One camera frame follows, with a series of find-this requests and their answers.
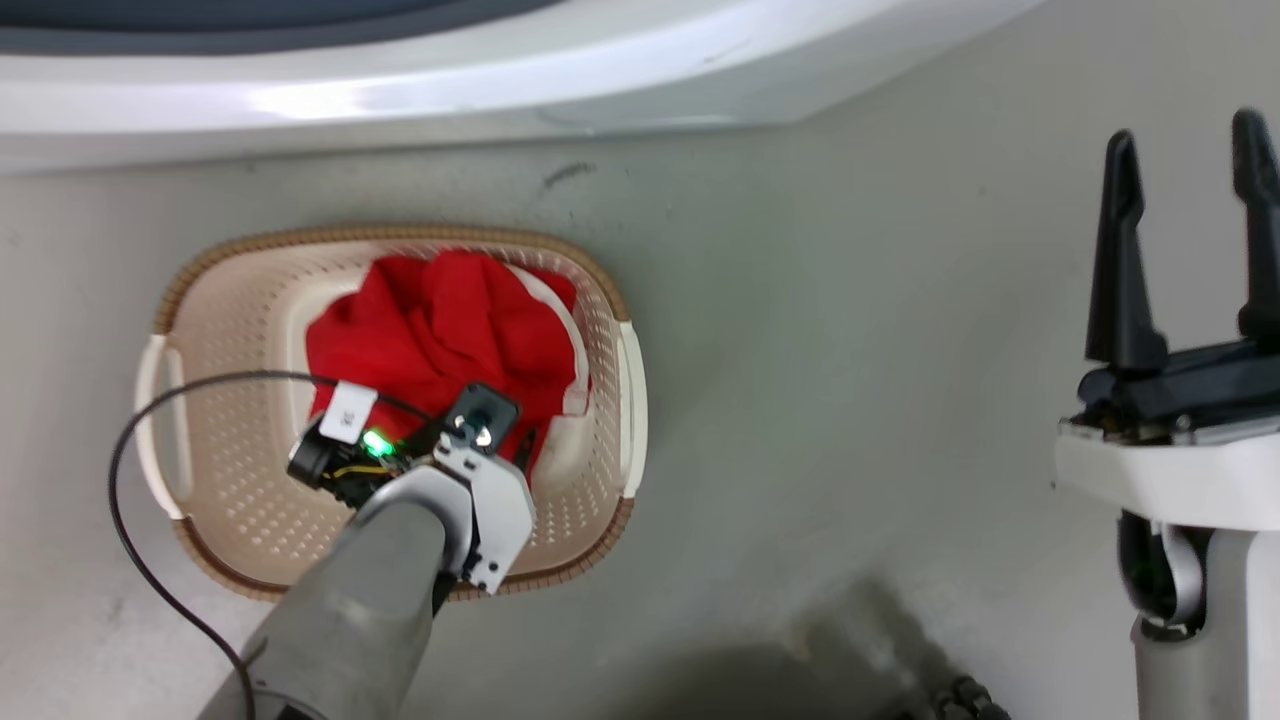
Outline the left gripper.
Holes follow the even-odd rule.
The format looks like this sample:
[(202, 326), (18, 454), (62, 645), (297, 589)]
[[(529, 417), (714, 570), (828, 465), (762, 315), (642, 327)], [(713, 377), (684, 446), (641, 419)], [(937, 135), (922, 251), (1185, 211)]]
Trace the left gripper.
[(288, 475), (353, 509), (364, 529), (393, 507), (429, 511), (445, 538), (436, 578), (494, 594), (532, 537), (536, 509), (524, 471), (492, 455), (462, 425), (428, 421), (398, 443), (367, 429), (353, 445), (312, 420), (288, 456)]

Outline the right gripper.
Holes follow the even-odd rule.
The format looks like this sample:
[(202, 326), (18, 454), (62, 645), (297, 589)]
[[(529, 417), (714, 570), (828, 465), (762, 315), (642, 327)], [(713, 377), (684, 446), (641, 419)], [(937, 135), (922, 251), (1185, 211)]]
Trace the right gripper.
[(1059, 423), (1059, 482), (1153, 521), (1280, 530), (1280, 158), (1263, 114), (1231, 119), (1245, 209), (1247, 299), (1235, 342), (1175, 351), (1149, 305), (1137, 142), (1107, 142), (1082, 407)]

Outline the red garment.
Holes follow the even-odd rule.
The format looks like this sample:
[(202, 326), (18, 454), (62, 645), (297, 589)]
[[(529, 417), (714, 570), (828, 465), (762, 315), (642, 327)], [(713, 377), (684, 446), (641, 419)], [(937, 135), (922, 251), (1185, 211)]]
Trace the red garment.
[(486, 254), (380, 258), (355, 292), (310, 324), (308, 370), (396, 396), (434, 418), (466, 387), (490, 386), (520, 407), (502, 457), (515, 460), (526, 438), (538, 456), (554, 420), (589, 407), (577, 302), (567, 277)]

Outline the cream perforated laundry basket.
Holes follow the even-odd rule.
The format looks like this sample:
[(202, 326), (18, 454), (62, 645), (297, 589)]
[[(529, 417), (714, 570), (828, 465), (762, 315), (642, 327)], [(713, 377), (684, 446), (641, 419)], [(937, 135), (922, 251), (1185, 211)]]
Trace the cream perforated laundry basket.
[[(556, 237), (466, 225), (339, 225), (216, 245), (166, 287), (134, 386), (146, 407), (177, 386), (233, 372), (307, 372), (305, 332), (353, 292), (372, 261), (484, 252), (572, 284), (590, 398), (558, 420), (532, 468), (532, 537), (502, 594), (582, 575), (617, 544), (632, 515), (648, 447), (646, 374), (625, 296), (594, 258)], [(242, 380), (196, 389), (136, 429), (148, 489), (192, 561), (251, 600), (274, 602), (332, 547), (351, 510), (285, 474), (314, 389)]]

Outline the white front-load washing machine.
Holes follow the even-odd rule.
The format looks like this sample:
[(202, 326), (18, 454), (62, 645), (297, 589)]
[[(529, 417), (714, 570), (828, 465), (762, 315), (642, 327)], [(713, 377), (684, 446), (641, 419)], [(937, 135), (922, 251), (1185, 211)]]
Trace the white front-load washing machine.
[(563, 0), (236, 56), (0, 54), (0, 173), (787, 126), (1043, 0)]

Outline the grey rubber door gasket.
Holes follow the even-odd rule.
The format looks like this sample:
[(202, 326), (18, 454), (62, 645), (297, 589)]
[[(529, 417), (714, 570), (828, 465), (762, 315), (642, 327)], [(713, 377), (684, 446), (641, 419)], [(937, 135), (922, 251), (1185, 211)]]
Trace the grey rubber door gasket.
[(0, 54), (236, 56), (439, 35), (563, 0), (0, 0)]

